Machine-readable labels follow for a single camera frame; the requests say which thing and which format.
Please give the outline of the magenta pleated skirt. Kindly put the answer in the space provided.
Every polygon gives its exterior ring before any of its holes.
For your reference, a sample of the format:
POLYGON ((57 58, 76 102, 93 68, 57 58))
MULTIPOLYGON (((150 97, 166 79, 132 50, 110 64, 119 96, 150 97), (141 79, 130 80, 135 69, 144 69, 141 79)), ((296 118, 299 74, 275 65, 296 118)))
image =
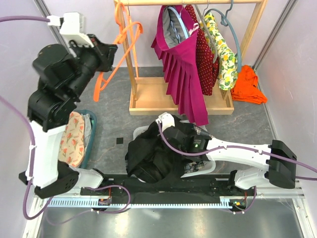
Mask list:
MULTIPOLYGON (((196 70, 196 37, 193 33, 180 44, 173 42, 163 32, 163 11, 168 5, 160 8, 157 31, 151 47, 157 58, 162 61, 164 80, 168 84, 166 93, 172 97, 178 112, 186 115, 189 122, 198 126, 208 124, 208 111, 200 83, 194 82, 196 70)), ((187 28, 194 23, 188 12, 181 5, 176 5, 187 28)))

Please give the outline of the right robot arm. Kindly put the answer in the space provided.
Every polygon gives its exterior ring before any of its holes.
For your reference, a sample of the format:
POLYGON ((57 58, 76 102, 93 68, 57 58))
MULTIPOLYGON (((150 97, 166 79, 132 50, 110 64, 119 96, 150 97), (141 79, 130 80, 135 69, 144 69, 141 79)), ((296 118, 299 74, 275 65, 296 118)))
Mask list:
POLYGON ((227 182, 228 192, 238 195, 253 186, 271 184, 284 189, 294 189, 296 184, 297 157, 282 141, 273 140, 270 144, 250 145, 223 141, 206 135, 190 137, 189 149, 184 151, 179 130, 174 126, 159 127, 164 143, 174 152, 190 159, 205 157, 209 161, 224 161, 249 166, 246 170, 235 169, 227 182))

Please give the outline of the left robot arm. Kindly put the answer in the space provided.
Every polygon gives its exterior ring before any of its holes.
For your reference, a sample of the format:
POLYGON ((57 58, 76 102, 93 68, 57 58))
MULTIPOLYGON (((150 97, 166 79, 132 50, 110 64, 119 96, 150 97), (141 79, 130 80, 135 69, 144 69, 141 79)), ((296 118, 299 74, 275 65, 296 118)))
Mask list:
POLYGON ((96 72, 112 70, 117 45, 102 43, 89 35, 91 46, 71 40, 69 47, 48 45, 33 61, 39 75, 37 90, 28 100, 27 124, 33 133, 29 164, 19 179, 34 186, 35 194, 51 198, 75 187, 87 187, 96 194, 107 193, 109 184, 97 169, 76 168, 58 159, 59 144, 70 114, 96 72))

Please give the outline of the orange hanger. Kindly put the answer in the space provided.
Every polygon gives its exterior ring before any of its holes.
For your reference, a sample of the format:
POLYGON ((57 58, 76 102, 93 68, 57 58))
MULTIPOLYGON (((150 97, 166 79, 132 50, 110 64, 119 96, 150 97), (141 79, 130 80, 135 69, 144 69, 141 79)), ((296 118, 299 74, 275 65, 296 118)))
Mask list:
POLYGON ((137 22, 137 21, 135 21, 135 22, 132 21, 129 10, 123 4, 123 2, 120 0, 118 0, 115 4, 114 19, 115 19, 116 24, 119 27, 119 34, 115 38, 114 43, 115 44, 123 44, 125 42, 125 40, 128 40, 127 33, 130 34, 130 40, 131 40, 131 45, 128 47, 127 51, 124 53, 123 57, 119 61, 115 70, 117 70, 121 66, 121 64, 123 63, 123 60, 132 51, 134 63, 135 63, 136 76, 139 77, 135 44, 136 44, 136 41, 138 40, 139 36, 143 33, 142 24, 140 22, 137 22), (120 15, 119 13, 121 10, 125 13, 125 16, 128 20, 128 25, 126 25, 125 27, 123 26, 123 23, 119 20, 119 15, 120 15))
POLYGON ((99 73, 99 75, 97 77, 96 84, 95 84, 94 94, 93 94, 93 100, 95 102, 99 101, 100 93, 107 87, 109 82, 112 80, 112 78, 114 77, 114 75, 116 74, 116 72, 118 71, 120 66, 122 65, 123 60, 128 56, 128 54, 131 51, 133 53, 134 63, 136 66, 136 76, 139 76, 135 44, 136 44, 138 38, 140 37, 140 35, 143 34, 143 26, 138 21, 131 22, 124 28, 122 27, 121 24, 119 24, 119 34, 117 35, 117 37, 115 38, 113 43, 115 45, 123 44, 123 42, 128 39, 127 32, 130 33, 131 45, 128 47, 127 52, 124 53, 123 57, 121 58, 121 60, 117 64, 116 68, 112 71, 112 73, 108 77, 108 79, 104 79, 103 72, 99 73))

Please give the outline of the light blue hanger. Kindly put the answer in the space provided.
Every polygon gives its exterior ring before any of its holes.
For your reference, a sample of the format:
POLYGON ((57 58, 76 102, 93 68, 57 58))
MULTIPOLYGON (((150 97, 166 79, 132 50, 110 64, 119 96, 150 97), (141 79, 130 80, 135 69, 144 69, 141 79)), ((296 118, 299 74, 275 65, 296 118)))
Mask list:
POLYGON ((182 18, 181 11, 178 12, 176 6, 167 6, 163 11, 163 32, 173 42, 180 44, 188 39, 196 30, 199 29, 198 23, 193 23, 187 28, 182 18))

